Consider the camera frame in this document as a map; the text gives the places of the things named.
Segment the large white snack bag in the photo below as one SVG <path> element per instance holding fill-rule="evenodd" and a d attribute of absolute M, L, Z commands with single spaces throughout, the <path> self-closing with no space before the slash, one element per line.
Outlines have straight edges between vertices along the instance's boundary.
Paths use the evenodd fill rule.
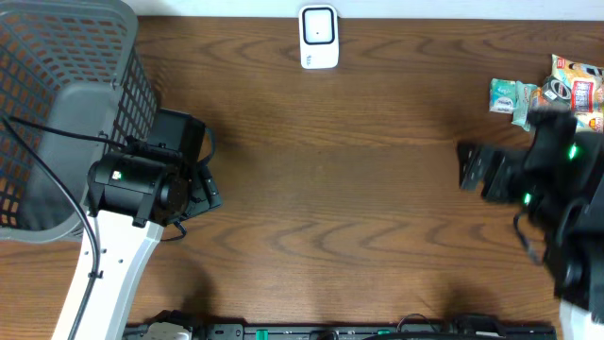
<path fill-rule="evenodd" d="M 570 110 L 577 130 L 603 132 L 603 68 L 552 56 L 551 75 L 570 90 Z"/>

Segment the green tissue pack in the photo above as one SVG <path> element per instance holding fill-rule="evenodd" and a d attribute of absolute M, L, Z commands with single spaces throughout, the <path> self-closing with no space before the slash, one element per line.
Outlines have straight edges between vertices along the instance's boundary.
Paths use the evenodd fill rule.
<path fill-rule="evenodd" d="M 516 82 L 493 78 L 489 90 L 489 111 L 512 114 L 517 101 Z"/>

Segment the teal small snack packet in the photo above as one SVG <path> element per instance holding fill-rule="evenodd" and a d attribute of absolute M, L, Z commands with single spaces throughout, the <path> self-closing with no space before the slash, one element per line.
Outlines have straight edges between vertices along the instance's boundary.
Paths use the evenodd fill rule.
<path fill-rule="evenodd" d="M 528 122 L 528 114 L 532 94 L 538 89 L 534 84 L 525 84 L 521 81 L 515 82 L 516 102 L 512 112 L 512 124 L 521 127 L 525 131 L 530 131 L 531 126 Z"/>

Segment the dark green round-label box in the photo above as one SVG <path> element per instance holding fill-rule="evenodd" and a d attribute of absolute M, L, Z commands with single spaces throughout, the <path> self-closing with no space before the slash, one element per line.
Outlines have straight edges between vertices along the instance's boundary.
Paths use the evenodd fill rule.
<path fill-rule="evenodd" d="M 569 105 L 572 90 L 554 76 L 548 76 L 542 87 L 542 97 L 550 103 Z"/>

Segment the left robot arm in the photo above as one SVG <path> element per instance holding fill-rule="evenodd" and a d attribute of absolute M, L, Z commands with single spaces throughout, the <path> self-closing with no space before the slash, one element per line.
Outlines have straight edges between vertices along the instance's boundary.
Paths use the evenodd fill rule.
<path fill-rule="evenodd" d="M 135 142 L 95 162 L 88 175 L 92 239 L 81 245 L 53 336 L 119 339 L 148 260 L 169 225 L 221 206 L 200 146 Z"/>

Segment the orange tissue pack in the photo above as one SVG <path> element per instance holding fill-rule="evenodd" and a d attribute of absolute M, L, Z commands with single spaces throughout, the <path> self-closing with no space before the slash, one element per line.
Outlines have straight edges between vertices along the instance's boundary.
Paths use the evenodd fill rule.
<path fill-rule="evenodd" d="M 530 95 L 528 110 L 536 111 L 544 108 L 549 108 L 551 103 L 544 97 L 543 89 L 537 87 Z"/>

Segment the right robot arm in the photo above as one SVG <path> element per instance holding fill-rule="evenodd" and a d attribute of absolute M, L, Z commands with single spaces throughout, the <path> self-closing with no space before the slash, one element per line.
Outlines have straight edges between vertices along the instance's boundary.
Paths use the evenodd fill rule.
<path fill-rule="evenodd" d="M 603 136 L 579 130 L 570 110 L 541 108 L 528 114 L 534 137 L 526 149 L 460 142 L 460 187 L 482 188 L 483 200 L 517 204 L 519 214 L 544 233 L 538 253 L 518 237 L 530 259 L 544 266 L 561 302 L 567 339 L 603 336 Z"/>

